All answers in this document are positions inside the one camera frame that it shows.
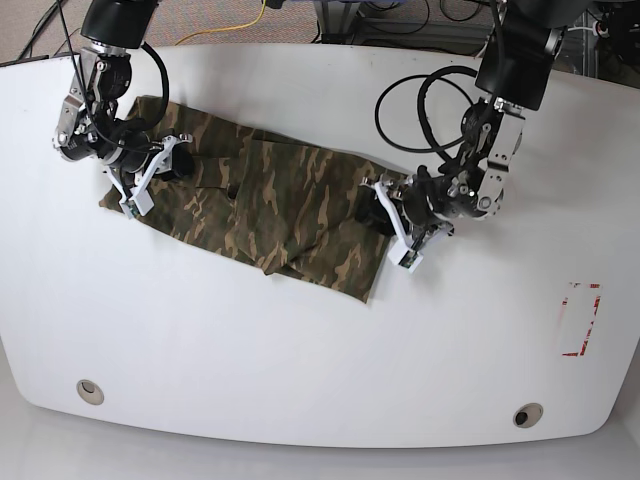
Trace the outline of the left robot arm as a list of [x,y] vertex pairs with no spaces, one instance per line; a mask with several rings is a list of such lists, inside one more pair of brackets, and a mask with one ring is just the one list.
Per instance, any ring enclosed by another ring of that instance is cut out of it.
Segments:
[[[437,175],[421,166],[404,180],[364,181],[356,210],[361,224],[396,237],[419,251],[438,234],[450,234],[453,220],[494,215],[504,196],[509,164],[517,151],[524,111],[539,109],[568,24],[583,10],[581,1],[508,1],[489,4],[494,20],[478,69],[453,65],[421,76],[416,99],[418,123],[427,142],[424,154],[441,159]],[[460,136],[436,140],[426,99],[434,83],[454,75],[474,78],[485,96],[471,102]]]

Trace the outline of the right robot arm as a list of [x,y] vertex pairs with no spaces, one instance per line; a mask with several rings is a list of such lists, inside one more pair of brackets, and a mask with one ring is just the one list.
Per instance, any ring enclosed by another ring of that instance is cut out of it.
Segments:
[[[54,145],[61,156],[76,162],[99,159],[115,175],[115,185],[127,199],[137,174],[162,180],[194,173],[194,161],[181,146],[186,138],[173,132],[163,139],[150,136],[169,105],[169,76],[158,53],[145,42],[157,1],[93,1],[81,27],[91,42],[72,56],[74,77],[61,109]],[[117,117],[118,100],[132,81],[131,50],[143,50],[158,67],[162,96],[156,111],[127,120]]]

